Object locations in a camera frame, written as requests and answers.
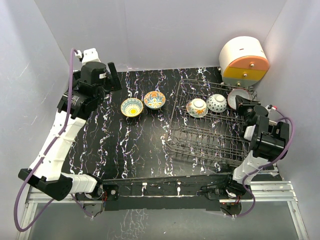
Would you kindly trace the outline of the blue wave pattern bowl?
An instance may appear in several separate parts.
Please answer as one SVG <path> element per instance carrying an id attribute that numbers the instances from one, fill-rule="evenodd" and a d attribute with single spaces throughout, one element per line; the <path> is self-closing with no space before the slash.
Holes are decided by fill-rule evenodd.
<path id="1" fill-rule="evenodd" d="M 212 112 L 222 113 L 227 108 L 227 100 L 223 95 L 216 93 L 208 97 L 206 105 Z"/>

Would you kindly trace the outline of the orange flower leaf bowl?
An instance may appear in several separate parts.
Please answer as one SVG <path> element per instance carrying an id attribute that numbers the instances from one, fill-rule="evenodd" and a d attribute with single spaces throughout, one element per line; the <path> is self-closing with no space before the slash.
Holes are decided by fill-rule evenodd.
<path id="1" fill-rule="evenodd" d="M 206 102 L 200 98 L 194 98 L 186 105 L 187 113 L 194 118 L 203 118 L 208 110 Z"/>

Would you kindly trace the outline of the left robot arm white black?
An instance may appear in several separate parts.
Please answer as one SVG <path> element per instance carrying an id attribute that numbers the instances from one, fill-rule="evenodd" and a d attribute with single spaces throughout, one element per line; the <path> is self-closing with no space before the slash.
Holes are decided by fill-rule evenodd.
<path id="1" fill-rule="evenodd" d="M 45 143 L 28 168 L 22 168 L 18 178 L 54 200 L 69 194 L 86 193 L 97 200 L 103 187 L 91 174 L 63 173 L 62 167 L 76 136 L 86 124 L 105 95 L 122 86 L 113 62 L 90 61 L 72 74 L 72 87 L 65 91 L 57 105 L 52 128 Z"/>

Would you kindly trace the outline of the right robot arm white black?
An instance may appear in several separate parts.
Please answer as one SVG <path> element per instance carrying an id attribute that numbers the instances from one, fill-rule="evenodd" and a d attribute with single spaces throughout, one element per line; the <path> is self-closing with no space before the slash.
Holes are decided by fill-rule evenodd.
<path id="1" fill-rule="evenodd" d="M 259 101 L 240 95 L 235 96 L 237 113 L 244 118 L 240 137 L 249 142 L 249 153 L 240 166 L 236 167 L 223 185 L 223 194 L 233 199 L 247 191 L 253 177 L 263 168 L 282 159 L 288 151 L 290 125 L 285 117 L 277 121 L 269 118 L 271 112 L 278 109 L 273 105 L 263 107 Z"/>

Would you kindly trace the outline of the yellow sun pattern bowl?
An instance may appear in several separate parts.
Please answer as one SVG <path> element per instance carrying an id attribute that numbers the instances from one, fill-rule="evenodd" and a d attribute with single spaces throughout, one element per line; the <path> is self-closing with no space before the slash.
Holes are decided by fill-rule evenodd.
<path id="1" fill-rule="evenodd" d="M 121 113 L 129 118 L 135 118 L 139 116 L 143 109 L 143 102 L 137 98 L 127 98 L 120 106 Z"/>

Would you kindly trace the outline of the white round drawer cabinet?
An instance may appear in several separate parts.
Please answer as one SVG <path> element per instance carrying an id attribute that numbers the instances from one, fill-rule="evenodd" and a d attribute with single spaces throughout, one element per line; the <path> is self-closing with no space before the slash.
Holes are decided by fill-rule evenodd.
<path id="1" fill-rule="evenodd" d="M 260 41 L 251 36 L 229 40 L 219 54 L 222 82 L 248 88 L 259 82 L 270 68 Z"/>

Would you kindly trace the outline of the orange blue floral bowl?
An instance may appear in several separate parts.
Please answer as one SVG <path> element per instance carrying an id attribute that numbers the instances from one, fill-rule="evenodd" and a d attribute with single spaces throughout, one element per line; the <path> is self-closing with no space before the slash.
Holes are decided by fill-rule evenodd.
<path id="1" fill-rule="evenodd" d="M 165 102 L 166 97 L 160 91 L 150 91 L 143 98 L 143 103 L 152 110 L 160 109 Z"/>

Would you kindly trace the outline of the aluminium frame rail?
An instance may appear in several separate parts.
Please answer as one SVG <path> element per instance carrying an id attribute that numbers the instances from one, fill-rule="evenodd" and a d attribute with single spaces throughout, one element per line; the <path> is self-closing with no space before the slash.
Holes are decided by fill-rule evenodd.
<path id="1" fill-rule="evenodd" d="M 293 220 L 297 236 L 300 240 L 308 240 L 309 236 L 304 225 L 298 199 L 290 181 L 253 181 L 252 193 L 256 202 L 286 202 Z M 27 193 L 21 227 L 25 228 L 35 218 L 38 204 L 47 203 L 51 198 L 30 187 Z"/>

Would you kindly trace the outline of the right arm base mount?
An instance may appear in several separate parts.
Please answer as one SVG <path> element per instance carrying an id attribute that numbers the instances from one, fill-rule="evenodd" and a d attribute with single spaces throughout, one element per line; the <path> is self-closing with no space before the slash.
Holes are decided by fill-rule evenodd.
<path id="1" fill-rule="evenodd" d="M 197 195 L 204 196 L 208 200 L 227 200 L 220 202 L 221 211 L 228 215 L 238 215 L 242 211 L 241 200 L 252 200 L 252 195 L 242 184 L 235 183 L 211 183 L 200 187 Z"/>

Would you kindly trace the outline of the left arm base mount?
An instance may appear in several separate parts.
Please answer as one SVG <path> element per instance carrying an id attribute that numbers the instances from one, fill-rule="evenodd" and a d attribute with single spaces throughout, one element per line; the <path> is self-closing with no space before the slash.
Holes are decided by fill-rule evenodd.
<path id="1" fill-rule="evenodd" d="M 96 214 L 92 214 L 91 212 L 87 211 L 86 209 L 87 206 L 84 203 L 83 204 L 80 203 L 80 199 L 78 198 L 79 195 L 80 193 L 73 193 L 71 194 L 71 197 L 87 217 L 95 218 L 98 214 L 101 214 L 105 210 L 106 203 L 115 202 L 119 200 L 120 180 L 108 179 L 108 180 L 99 181 L 95 186 L 93 192 L 84 193 L 85 195 L 84 200 L 92 200 L 94 202 L 101 203 L 101 210 L 98 211 Z"/>

